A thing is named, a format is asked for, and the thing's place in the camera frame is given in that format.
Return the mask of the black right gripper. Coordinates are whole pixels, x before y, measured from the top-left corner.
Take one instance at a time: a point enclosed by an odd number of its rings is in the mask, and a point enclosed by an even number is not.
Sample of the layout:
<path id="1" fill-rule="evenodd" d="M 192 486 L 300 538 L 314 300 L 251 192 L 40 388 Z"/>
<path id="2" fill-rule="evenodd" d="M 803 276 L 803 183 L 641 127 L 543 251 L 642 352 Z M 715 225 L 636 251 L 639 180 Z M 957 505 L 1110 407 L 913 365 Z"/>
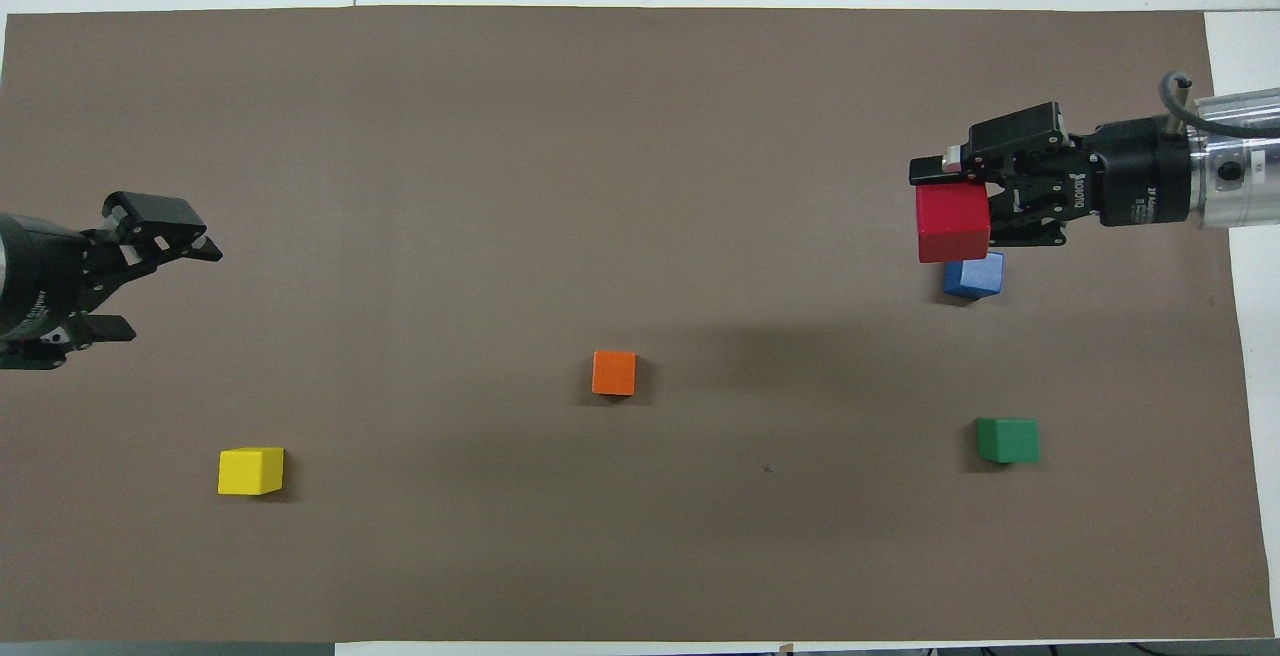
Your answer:
<path id="1" fill-rule="evenodd" d="M 1082 138 L 1091 158 L 1093 206 L 1107 227 L 1179 223 L 1190 215 L 1192 150 L 1165 120 L 1119 120 Z M 941 184 L 1085 184 L 1082 151 L 1059 102 L 1042 102 L 972 126 L 965 144 L 910 160 L 913 187 Z M 1082 214 L 1068 186 L 1010 186 L 988 196 L 989 245 L 1052 247 Z"/>

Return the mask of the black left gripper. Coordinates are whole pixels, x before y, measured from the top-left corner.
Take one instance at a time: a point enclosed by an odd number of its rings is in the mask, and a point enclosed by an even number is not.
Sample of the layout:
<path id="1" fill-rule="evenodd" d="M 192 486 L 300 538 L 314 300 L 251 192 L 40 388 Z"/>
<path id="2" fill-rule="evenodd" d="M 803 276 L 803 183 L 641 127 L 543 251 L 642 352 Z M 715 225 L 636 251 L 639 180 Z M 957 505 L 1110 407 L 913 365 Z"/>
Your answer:
<path id="1" fill-rule="evenodd" d="M 132 341 L 124 316 L 92 314 L 118 273 L 223 259 L 184 199 L 114 192 L 102 217 L 100 228 L 74 231 L 0 214 L 0 370 L 54 370 L 72 352 Z"/>

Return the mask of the red cube block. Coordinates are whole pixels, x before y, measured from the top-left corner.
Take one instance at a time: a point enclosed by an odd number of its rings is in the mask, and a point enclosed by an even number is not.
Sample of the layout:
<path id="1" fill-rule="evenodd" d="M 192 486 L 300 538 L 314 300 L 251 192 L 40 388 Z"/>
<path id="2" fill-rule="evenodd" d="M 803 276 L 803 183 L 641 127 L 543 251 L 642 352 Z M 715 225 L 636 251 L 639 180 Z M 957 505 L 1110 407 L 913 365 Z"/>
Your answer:
<path id="1" fill-rule="evenodd" d="M 991 238 L 987 187 L 982 183 L 915 187 L 919 263 L 986 258 Z"/>

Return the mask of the blue cube block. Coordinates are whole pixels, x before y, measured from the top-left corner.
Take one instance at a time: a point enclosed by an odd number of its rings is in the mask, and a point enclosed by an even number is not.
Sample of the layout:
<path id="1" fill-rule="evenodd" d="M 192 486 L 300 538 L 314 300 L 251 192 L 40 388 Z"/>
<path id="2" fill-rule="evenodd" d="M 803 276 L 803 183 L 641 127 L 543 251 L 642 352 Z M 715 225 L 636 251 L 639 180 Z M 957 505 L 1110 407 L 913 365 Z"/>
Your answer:
<path id="1" fill-rule="evenodd" d="M 972 301 L 1000 295 L 1005 282 L 1005 255 L 987 252 L 982 259 L 947 261 L 942 291 Z"/>

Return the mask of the yellow cube block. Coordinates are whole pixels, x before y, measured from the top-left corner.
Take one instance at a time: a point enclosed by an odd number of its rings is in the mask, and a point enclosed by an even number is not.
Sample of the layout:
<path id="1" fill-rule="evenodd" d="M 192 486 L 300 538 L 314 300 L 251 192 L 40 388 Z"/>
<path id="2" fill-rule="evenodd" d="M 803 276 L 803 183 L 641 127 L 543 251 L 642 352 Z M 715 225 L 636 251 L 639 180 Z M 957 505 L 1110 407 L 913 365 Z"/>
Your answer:
<path id="1" fill-rule="evenodd" d="M 284 488 L 285 450 L 241 447 L 218 456 L 218 495 L 264 496 Z"/>

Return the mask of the green cube block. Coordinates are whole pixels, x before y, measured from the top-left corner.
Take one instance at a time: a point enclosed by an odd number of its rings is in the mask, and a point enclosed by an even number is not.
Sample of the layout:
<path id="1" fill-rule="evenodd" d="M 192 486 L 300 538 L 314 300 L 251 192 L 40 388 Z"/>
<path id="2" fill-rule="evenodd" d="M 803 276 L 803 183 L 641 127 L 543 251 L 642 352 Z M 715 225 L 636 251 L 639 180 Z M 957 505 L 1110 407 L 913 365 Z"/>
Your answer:
<path id="1" fill-rule="evenodd" d="M 1036 420 L 980 418 L 975 422 L 978 455 L 1001 465 L 1041 461 L 1041 429 Z"/>

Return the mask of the orange cube block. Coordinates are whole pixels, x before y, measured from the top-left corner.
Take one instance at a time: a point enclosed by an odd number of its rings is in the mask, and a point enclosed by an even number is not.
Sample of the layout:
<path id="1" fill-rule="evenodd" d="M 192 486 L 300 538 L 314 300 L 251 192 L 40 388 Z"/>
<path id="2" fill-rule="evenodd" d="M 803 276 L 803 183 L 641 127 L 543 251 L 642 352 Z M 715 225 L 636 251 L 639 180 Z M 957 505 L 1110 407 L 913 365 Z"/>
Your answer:
<path id="1" fill-rule="evenodd" d="M 635 352 L 596 350 L 591 357 L 591 393 L 623 398 L 634 396 L 637 364 Z"/>

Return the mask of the brown table mat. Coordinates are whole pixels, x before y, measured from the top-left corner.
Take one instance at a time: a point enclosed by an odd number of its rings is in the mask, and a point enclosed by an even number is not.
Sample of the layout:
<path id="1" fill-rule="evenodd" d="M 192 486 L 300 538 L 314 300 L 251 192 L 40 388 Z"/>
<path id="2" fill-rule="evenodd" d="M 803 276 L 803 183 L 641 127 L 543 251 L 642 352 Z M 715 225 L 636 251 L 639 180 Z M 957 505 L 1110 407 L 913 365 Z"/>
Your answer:
<path id="1" fill-rule="evenodd" d="M 1167 70 L 1202 15 L 13 15 L 0 211 L 172 195 L 224 258 L 0 372 L 0 642 L 1270 636 L 1226 234 L 916 259 L 910 159 Z"/>

